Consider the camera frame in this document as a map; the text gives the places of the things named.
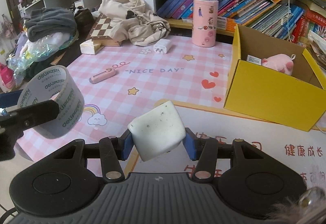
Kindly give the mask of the white delipizen tape roll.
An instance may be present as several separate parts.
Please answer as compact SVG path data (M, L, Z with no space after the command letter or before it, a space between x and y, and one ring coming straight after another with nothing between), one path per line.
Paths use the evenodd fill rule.
M66 135L80 119L84 97L64 66L51 66L36 74L23 89L17 107L39 104L41 117L54 119L37 125L34 130L47 139Z

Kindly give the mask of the yellow cardboard box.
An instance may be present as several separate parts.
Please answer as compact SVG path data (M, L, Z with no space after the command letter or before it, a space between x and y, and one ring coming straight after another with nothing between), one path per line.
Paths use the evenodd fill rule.
M291 75L247 61L278 54L295 55ZM309 131L325 115L325 76L304 47L237 26L224 108Z

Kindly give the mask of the wooden chess board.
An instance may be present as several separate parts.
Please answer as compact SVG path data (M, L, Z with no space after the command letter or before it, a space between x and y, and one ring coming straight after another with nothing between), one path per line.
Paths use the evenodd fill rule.
M104 14L100 14L95 20L86 40L92 40L93 43L100 44L106 47L118 47L121 45L121 41L116 41L109 36L110 18Z

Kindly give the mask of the beige cloth bag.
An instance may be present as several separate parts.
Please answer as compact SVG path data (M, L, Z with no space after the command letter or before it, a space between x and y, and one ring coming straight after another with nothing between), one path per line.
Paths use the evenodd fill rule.
M98 11L110 19L109 37L119 42L130 40L145 47L171 31L170 24L147 8L145 0L102 0Z

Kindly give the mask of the pink utility knife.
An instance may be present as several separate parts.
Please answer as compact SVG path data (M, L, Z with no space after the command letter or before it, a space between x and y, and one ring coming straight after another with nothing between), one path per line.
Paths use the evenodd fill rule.
M96 84L102 82L106 79L109 79L116 75L116 70L113 68L107 68L105 71L95 74L89 78L91 84Z

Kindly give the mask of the pink sticker cylinder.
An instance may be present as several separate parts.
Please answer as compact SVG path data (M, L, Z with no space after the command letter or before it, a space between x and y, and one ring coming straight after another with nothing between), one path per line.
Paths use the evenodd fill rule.
M192 43L210 48L216 43L217 0L193 0Z

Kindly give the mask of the white paper box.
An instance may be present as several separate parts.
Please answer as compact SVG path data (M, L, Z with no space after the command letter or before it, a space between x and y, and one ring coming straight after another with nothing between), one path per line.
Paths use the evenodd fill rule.
M100 43L94 43L91 39L80 44L80 51L85 55L96 55L102 48Z

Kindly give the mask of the row of books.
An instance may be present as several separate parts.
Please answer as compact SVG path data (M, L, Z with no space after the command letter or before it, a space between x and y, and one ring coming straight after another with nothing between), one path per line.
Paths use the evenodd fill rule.
M190 23L194 0L166 0L157 10L163 18ZM325 10L309 0L217 0L217 28L233 32L235 25L246 26L278 39L304 45L308 33L325 38Z

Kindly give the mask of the grey folded clothing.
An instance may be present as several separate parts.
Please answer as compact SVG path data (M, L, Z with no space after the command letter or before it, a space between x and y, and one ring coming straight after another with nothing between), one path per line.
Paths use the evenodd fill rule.
M36 42L56 32L73 35L77 30L73 13L60 7L32 10L30 19L25 24L30 42Z

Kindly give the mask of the iridescent plastic bag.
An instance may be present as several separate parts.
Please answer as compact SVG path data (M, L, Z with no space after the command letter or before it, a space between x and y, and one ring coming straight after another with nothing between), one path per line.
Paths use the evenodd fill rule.
M22 83L26 70L34 63L46 60L59 50L68 48L78 39L78 32L74 35L56 32L47 35L36 42L27 42L17 55L7 58L7 66L13 71L13 77L17 84Z

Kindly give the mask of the white usmile toothpaste box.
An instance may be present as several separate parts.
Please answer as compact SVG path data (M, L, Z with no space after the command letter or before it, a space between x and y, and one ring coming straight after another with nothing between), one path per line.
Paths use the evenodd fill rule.
M257 64L257 65L261 65L262 64L262 59L257 58L257 57L252 56L252 55L247 55L247 62Z

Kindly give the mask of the pink plush toy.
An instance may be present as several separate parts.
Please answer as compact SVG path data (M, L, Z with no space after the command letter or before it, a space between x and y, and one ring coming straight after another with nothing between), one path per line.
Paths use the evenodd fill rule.
M284 73L286 75L292 75L294 68L293 61L295 58L295 54L292 54L291 56L285 54L278 54L269 58L264 58L261 62L261 65L266 68Z

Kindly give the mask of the white squishy block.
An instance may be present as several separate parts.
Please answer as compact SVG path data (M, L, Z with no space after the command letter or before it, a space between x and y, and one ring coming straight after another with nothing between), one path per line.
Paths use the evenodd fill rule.
M171 101L135 118L128 129L144 162L173 150L186 136L182 119Z

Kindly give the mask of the white charger plug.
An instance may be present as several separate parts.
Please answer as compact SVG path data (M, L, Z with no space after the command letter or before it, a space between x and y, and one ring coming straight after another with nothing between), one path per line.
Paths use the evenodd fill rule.
M160 39L154 44L153 50L156 53L167 54L169 49L172 47L172 42L168 39Z

